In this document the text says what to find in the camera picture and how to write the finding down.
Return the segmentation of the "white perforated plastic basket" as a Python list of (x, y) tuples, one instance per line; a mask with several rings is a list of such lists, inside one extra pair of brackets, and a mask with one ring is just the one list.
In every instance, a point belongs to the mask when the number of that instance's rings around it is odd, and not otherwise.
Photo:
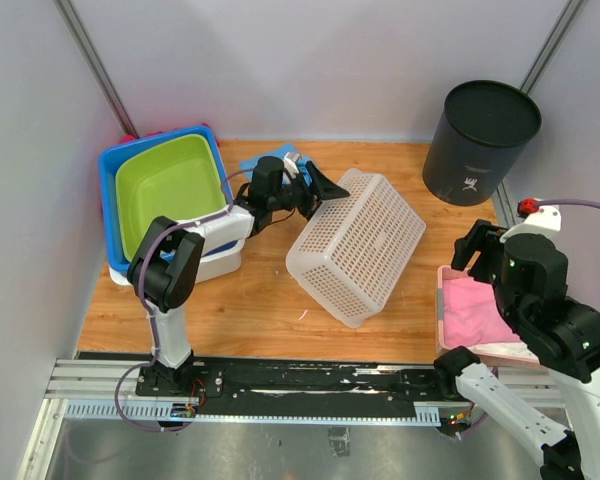
[(298, 285), (335, 319), (360, 327), (381, 312), (426, 231), (426, 223), (389, 180), (350, 169), (286, 256)]

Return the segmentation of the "large dark blue cylindrical container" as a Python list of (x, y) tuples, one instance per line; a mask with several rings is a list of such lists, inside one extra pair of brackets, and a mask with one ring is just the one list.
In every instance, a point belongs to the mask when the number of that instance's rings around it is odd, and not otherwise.
[(536, 103), (511, 85), (472, 80), (454, 87), (426, 156), (425, 186), (451, 205), (486, 202), (541, 125)]

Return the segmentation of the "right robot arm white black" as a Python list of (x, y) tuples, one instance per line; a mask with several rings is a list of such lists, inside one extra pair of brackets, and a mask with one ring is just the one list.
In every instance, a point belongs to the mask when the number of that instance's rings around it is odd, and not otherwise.
[(600, 312), (568, 296), (566, 255), (541, 233), (478, 220), (455, 241), (451, 266), (491, 286), (500, 317), (546, 367), (571, 424), (545, 417), (463, 346), (435, 360), (435, 392), (480, 407), (542, 478), (600, 479)]

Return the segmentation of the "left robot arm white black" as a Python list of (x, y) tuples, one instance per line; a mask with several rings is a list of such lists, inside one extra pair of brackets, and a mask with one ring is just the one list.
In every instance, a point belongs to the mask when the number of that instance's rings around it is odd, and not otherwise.
[(313, 162), (297, 165), (297, 153), (280, 159), (264, 156), (247, 172), (251, 179), (220, 210), (175, 221), (156, 217), (127, 270), (127, 281), (146, 310), (152, 365), (163, 366), (159, 383), (170, 394), (187, 393), (194, 371), (186, 339), (183, 305), (191, 296), (204, 255), (227, 243), (261, 233), (278, 211), (311, 219), (326, 201), (347, 198), (349, 192), (328, 179)]

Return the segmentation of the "pink perforated basket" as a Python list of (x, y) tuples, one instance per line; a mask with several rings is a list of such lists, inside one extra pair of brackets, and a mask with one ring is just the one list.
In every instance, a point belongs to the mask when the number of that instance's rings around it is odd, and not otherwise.
[(437, 271), (436, 328), (440, 352), (464, 346), (491, 361), (539, 363), (498, 314), (491, 286), (448, 265)]

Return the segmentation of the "pink towel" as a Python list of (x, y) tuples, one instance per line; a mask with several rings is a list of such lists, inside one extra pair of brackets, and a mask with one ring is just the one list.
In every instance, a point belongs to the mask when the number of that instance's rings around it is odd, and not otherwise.
[(470, 277), (443, 283), (443, 313), (447, 347), (519, 341), (500, 317), (492, 287)]

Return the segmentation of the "white plastic tub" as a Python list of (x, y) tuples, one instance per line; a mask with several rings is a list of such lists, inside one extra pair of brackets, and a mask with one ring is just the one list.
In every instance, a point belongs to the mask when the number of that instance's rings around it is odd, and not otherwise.
[(241, 252), (245, 241), (240, 240), (235, 246), (201, 259), (196, 284), (236, 271), (242, 263)]

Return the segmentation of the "green plastic basin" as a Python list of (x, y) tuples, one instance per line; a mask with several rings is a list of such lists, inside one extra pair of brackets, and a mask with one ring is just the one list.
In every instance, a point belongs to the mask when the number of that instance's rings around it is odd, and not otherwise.
[(127, 260), (156, 217), (188, 220), (226, 205), (216, 159), (201, 134), (179, 136), (132, 156), (116, 172), (115, 187)]

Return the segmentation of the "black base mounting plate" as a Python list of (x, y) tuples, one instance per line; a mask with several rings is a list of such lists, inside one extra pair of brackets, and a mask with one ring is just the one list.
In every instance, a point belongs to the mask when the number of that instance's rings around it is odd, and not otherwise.
[(135, 392), (180, 398), (197, 412), (273, 420), (401, 420), (420, 403), (463, 402), (431, 366), (193, 357), (176, 370), (143, 367)]

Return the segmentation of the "magenta object behind bins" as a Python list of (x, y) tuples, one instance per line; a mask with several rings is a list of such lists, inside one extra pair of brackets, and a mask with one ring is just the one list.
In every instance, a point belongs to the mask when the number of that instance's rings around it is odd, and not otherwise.
[(143, 140), (146, 138), (150, 138), (150, 137), (154, 137), (154, 136), (158, 136), (158, 135), (162, 135), (163, 131), (155, 131), (155, 132), (149, 132), (144, 136), (141, 137), (137, 137), (131, 134), (125, 134), (123, 136), (123, 138), (121, 139), (120, 143), (121, 144), (125, 144), (125, 143), (130, 143), (130, 142), (134, 142), (134, 141), (138, 141), (138, 140)]

